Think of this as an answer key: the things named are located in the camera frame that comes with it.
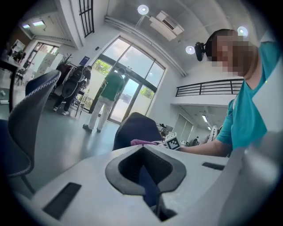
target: man in teal shirt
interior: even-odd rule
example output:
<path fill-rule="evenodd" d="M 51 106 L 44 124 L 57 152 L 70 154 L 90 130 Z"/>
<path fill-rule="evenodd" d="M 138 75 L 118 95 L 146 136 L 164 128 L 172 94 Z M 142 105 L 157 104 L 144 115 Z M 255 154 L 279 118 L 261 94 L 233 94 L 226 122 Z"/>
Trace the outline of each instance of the man in teal shirt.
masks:
<path fill-rule="evenodd" d="M 98 97 L 97 103 L 92 112 L 91 119 L 88 124 L 83 125 L 83 128 L 88 132 L 92 132 L 92 130 L 94 129 L 98 114 L 102 106 L 104 105 L 103 112 L 96 129 L 97 132 L 101 132 L 101 129 L 106 121 L 113 102 L 124 87 L 124 79 L 122 75 L 124 75 L 125 73 L 126 71 L 123 68 L 119 68 L 117 72 L 111 72 L 105 77 L 104 84 L 106 86 L 101 95 Z"/>
<path fill-rule="evenodd" d="M 244 41 L 236 31 L 228 29 L 215 31 L 205 46 L 209 60 L 222 64 L 223 69 L 243 77 L 244 81 L 239 94 L 228 105 L 227 116 L 217 138 L 203 145 L 183 147 L 181 151 L 226 156 L 266 133 L 266 126 L 252 98 L 277 65 L 281 50 L 273 42 L 264 42 L 258 48 Z"/>

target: black pants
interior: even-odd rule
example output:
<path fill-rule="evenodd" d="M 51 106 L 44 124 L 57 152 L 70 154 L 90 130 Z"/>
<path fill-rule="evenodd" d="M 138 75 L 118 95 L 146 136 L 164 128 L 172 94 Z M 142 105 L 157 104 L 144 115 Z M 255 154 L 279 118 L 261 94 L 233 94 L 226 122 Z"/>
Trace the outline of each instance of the black pants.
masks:
<path fill-rule="evenodd" d="M 69 107 L 71 105 L 71 103 L 73 102 L 73 99 L 76 97 L 76 95 L 78 94 L 79 89 L 75 90 L 73 92 L 73 94 L 71 96 L 69 96 L 68 98 L 63 97 L 62 95 L 60 95 L 56 101 L 56 103 L 54 104 L 54 107 L 59 107 L 59 105 L 66 100 L 65 106 L 64 106 L 64 111 L 68 111 Z"/>

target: ceiling light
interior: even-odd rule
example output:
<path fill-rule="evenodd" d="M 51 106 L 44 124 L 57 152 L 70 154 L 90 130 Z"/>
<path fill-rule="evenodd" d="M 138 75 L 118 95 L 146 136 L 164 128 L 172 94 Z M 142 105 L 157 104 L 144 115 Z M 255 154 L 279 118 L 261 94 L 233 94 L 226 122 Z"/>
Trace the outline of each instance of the ceiling light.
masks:
<path fill-rule="evenodd" d="M 240 36 L 247 37 L 249 34 L 248 30 L 244 26 L 240 26 L 237 31 L 238 31 L 238 35 Z"/>
<path fill-rule="evenodd" d="M 141 15 L 146 15 L 149 12 L 149 8 L 146 5 L 140 5 L 138 7 L 138 13 Z"/>
<path fill-rule="evenodd" d="M 43 21 L 37 21 L 33 23 L 34 26 L 44 25 Z"/>
<path fill-rule="evenodd" d="M 205 115 L 202 115 L 202 117 L 203 117 L 203 120 L 204 120 L 205 122 L 207 122 L 207 118 L 205 117 Z"/>
<path fill-rule="evenodd" d="M 195 53 L 195 48 L 193 46 L 189 45 L 189 46 L 186 47 L 186 52 L 188 54 L 194 54 Z"/>

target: green shirt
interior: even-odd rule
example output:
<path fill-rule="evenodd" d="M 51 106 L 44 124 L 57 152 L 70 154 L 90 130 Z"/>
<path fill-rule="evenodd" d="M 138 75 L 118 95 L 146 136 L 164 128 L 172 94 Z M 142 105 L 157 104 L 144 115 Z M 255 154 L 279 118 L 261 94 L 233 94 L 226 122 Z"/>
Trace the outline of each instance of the green shirt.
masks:
<path fill-rule="evenodd" d="M 101 93 L 101 96 L 114 101 L 118 92 L 124 87 L 124 79 L 116 72 L 112 72 L 105 77 L 107 85 Z"/>
<path fill-rule="evenodd" d="M 232 144 L 233 150 L 237 147 L 248 146 L 252 141 L 260 139 L 267 131 L 252 98 L 272 73 L 281 56 L 281 51 L 280 47 L 272 42 L 262 43 L 259 51 L 262 64 L 260 82 L 254 90 L 245 81 L 243 82 L 237 98 L 228 105 L 227 116 L 217 136 L 217 140 Z"/>

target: blue sign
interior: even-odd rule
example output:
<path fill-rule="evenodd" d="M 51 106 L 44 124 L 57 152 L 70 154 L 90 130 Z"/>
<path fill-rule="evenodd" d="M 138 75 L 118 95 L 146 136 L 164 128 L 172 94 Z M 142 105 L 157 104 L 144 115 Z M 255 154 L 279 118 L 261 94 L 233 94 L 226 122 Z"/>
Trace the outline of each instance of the blue sign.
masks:
<path fill-rule="evenodd" d="M 79 65 L 85 66 L 88 60 L 89 60 L 89 57 L 84 56 L 84 58 L 80 61 Z"/>

